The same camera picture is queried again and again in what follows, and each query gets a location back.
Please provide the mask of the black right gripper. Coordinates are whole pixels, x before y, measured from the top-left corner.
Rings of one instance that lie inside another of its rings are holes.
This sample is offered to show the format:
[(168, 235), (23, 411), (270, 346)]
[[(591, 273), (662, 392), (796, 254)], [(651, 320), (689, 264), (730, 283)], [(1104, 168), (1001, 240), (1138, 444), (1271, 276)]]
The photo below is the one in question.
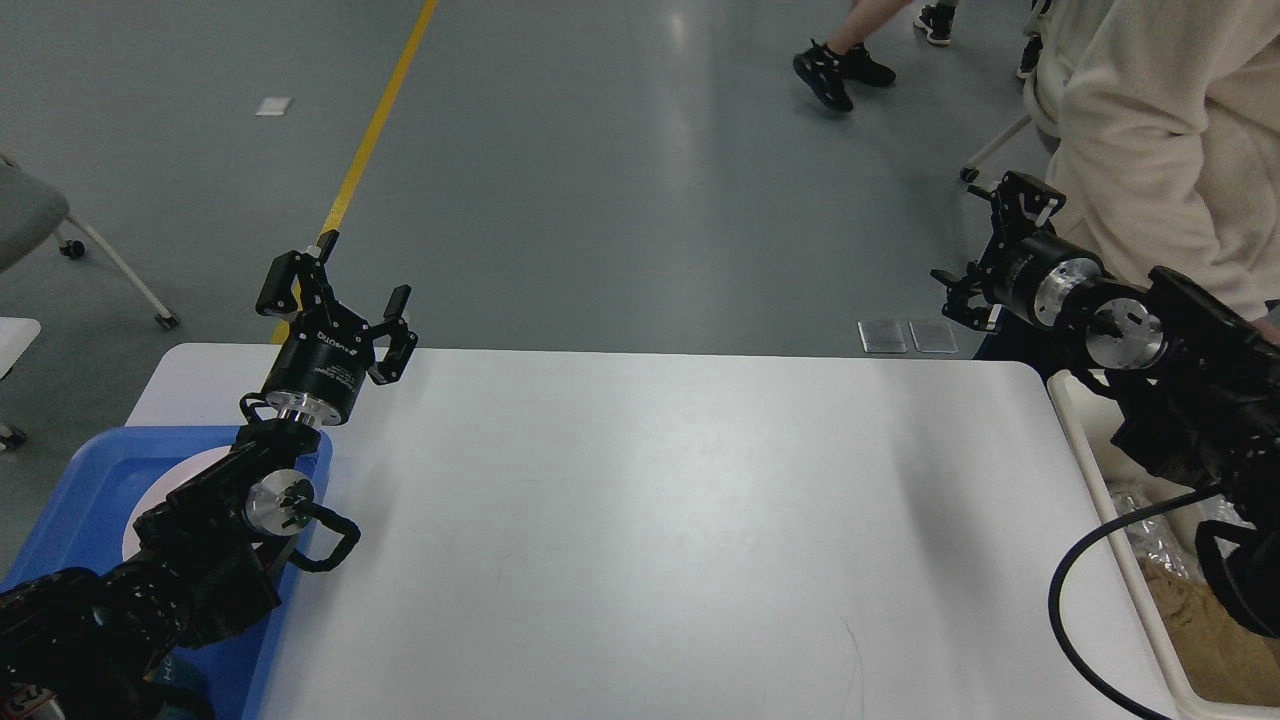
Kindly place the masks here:
[(1019, 170), (991, 186), (968, 183), (966, 191), (989, 204), (992, 233), (980, 264), (968, 263), (961, 275), (931, 269), (945, 287), (941, 314), (969, 331), (996, 334), (1004, 328), (1004, 306), (1037, 329), (1052, 328), (1066, 297), (1105, 273), (1094, 254), (1041, 231), (1065, 208), (1066, 195)]

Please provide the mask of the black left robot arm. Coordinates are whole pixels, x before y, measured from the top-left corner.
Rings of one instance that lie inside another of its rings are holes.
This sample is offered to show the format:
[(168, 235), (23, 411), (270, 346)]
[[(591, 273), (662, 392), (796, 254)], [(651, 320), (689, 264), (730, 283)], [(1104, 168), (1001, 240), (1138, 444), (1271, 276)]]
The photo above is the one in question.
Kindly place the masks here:
[(324, 427), (349, 420), (366, 379), (402, 377), (419, 337), (396, 287), (383, 319), (344, 306), (326, 277), (335, 229), (276, 256), (255, 309), (288, 325), (271, 370), (244, 395), (229, 452), (132, 524), (140, 550), (105, 573), (65, 568), (3, 593), (3, 688), (31, 691), (64, 719), (212, 717), (192, 691), (151, 680), (175, 648), (246, 633), (282, 603), (285, 566), (332, 571), (358, 525), (317, 500), (300, 473)]

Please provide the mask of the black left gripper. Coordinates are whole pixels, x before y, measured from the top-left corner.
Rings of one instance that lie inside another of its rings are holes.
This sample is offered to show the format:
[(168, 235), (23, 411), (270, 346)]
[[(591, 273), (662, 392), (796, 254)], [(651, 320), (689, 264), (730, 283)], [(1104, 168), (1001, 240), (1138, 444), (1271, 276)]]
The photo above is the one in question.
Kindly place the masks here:
[[(276, 256), (253, 305), (260, 316), (292, 322), (262, 397), (275, 407), (301, 406), (325, 427), (349, 420), (366, 373), (376, 386), (398, 382), (419, 343), (404, 318), (410, 284), (393, 288), (381, 320), (369, 327), (338, 301), (325, 265), (339, 236), (324, 231), (306, 250)], [(380, 359), (378, 340), (388, 340)]]

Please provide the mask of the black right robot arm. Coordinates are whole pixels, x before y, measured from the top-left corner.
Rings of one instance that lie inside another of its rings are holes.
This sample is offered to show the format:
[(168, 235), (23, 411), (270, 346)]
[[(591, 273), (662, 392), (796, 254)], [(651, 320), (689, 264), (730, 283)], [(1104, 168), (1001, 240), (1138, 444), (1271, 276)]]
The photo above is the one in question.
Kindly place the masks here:
[(1112, 533), (1220, 496), (1242, 524), (1204, 520), (1196, 530), (1201, 568), (1231, 619), (1277, 637), (1277, 347), (1174, 269), (1149, 287), (1110, 274), (1100, 258), (1060, 238), (1051, 218), (1066, 199), (1010, 170), (991, 187), (975, 170), (966, 191), (991, 208), (992, 236), (961, 275), (934, 269), (942, 313), (966, 328), (1001, 331), (1014, 316), (1089, 391), (1111, 398), (1123, 423), (1112, 443), (1148, 474), (1187, 492), (1103, 523), (1075, 542), (1050, 580), (1050, 626), (1075, 670), (1137, 717), (1157, 712), (1100, 676), (1062, 623), (1061, 593), (1076, 560)]

